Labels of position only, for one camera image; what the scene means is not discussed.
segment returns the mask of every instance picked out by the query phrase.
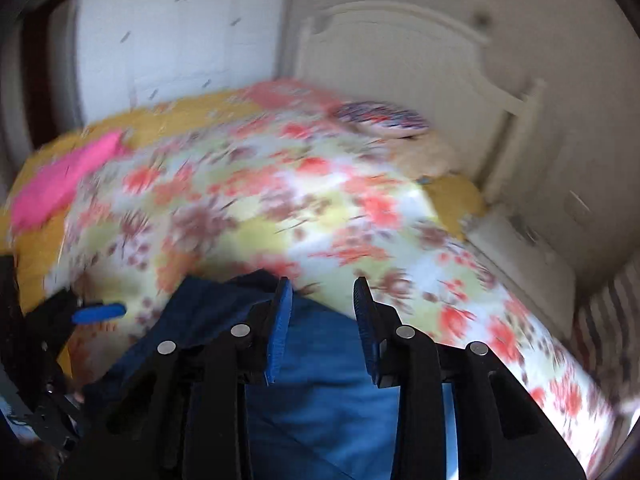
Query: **bright pink fabric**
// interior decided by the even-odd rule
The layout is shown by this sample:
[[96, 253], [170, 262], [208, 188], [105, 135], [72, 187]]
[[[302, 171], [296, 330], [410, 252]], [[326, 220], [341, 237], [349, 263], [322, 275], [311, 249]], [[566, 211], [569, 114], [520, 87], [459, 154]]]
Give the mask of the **bright pink fabric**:
[[246, 96], [267, 110], [296, 108], [325, 113], [330, 113], [348, 101], [330, 90], [317, 88], [296, 79], [256, 83], [247, 89]]
[[108, 160], [129, 153], [120, 143], [121, 136], [120, 131], [110, 132], [40, 168], [12, 201], [14, 232], [43, 225], [73, 201], [82, 177], [98, 170]]

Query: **metal pin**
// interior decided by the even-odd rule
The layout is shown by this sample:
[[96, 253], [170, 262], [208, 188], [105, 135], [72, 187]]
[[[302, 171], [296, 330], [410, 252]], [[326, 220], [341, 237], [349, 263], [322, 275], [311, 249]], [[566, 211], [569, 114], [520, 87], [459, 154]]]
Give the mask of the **metal pin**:
[[158, 345], [158, 353], [162, 355], [169, 355], [175, 350], [175, 343], [173, 341], [162, 341]]
[[473, 341], [469, 348], [471, 348], [474, 354], [479, 356], [487, 355], [489, 351], [489, 347], [481, 341]]
[[244, 323], [240, 323], [231, 327], [231, 335], [233, 337], [244, 337], [246, 335], [249, 335], [249, 332], [251, 332], [249, 325], [245, 325]]
[[415, 329], [412, 326], [401, 325], [396, 328], [396, 334], [402, 339], [411, 339], [415, 335]]

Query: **floral blanket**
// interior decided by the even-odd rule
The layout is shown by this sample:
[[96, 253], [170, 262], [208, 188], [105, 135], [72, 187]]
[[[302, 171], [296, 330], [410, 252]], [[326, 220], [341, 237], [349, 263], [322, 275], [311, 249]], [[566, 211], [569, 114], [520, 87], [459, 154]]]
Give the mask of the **floral blanket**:
[[384, 143], [322, 115], [270, 112], [164, 139], [79, 187], [53, 292], [121, 301], [121, 319], [78, 328], [74, 375], [101, 376], [145, 335], [188, 273], [226, 280], [265, 268], [353, 316], [366, 276], [377, 301], [437, 342], [485, 341], [593, 473], [613, 423], [588, 375], [465, 247]]

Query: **striped fabric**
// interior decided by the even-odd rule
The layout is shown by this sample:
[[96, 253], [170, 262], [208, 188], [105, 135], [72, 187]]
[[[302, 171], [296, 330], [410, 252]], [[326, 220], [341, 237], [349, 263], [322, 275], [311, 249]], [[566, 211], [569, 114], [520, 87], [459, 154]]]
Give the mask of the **striped fabric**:
[[640, 407], [640, 252], [578, 308], [572, 347], [621, 413]]

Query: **white headboard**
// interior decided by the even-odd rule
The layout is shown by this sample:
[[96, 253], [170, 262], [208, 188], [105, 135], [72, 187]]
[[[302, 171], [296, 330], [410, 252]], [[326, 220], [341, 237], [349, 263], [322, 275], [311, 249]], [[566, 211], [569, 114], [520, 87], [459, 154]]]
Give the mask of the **white headboard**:
[[438, 12], [355, 2], [308, 18], [295, 76], [418, 110], [458, 151], [463, 172], [498, 199], [532, 134], [544, 83], [518, 98], [482, 73], [487, 38]]

